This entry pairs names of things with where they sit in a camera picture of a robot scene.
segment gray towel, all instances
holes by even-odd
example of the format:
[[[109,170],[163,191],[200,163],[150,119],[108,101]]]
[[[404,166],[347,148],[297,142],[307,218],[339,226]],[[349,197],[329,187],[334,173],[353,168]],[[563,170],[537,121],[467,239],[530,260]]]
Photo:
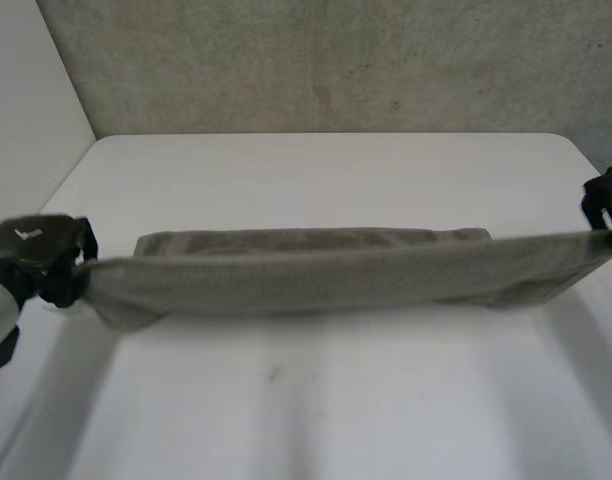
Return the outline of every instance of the gray towel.
[[[87,263],[85,301],[111,328],[171,312],[268,315],[429,301],[547,301],[612,258],[608,232],[492,240],[483,229],[155,233]]]

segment gray wall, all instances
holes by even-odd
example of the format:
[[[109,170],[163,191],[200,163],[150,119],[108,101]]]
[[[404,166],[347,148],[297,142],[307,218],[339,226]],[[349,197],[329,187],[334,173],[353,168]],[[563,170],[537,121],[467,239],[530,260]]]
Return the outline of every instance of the gray wall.
[[[612,0],[38,0],[98,137],[553,132],[612,164]]]

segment concrete wall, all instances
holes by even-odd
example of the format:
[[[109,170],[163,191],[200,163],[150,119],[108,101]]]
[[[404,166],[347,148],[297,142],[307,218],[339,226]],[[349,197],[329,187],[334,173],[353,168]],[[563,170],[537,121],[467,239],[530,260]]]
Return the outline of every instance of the concrete wall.
[[[34,213],[95,141],[33,0],[0,0],[0,220]]]
[[[612,0],[39,0],[98,137],[553,132],[612,164]]]

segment white wall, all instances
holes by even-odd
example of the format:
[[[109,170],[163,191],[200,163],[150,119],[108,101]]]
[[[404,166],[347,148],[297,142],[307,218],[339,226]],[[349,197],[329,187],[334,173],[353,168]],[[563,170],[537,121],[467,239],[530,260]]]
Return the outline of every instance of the white wall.
[[[0,0],[0,219],[34,213],[95,138],[33,0]]]

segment table surface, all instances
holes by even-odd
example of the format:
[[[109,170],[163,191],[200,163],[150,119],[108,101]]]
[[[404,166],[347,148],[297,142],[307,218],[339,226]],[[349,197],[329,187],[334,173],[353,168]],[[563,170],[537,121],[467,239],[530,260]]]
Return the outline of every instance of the table surface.
[[[160,230],[586,229],[597,172],[547,134],[119,136],[46,212],[101,256]],[[612,479],[612,261],[546,306],[170,318],[39,301],[0,375],[0,478]]]

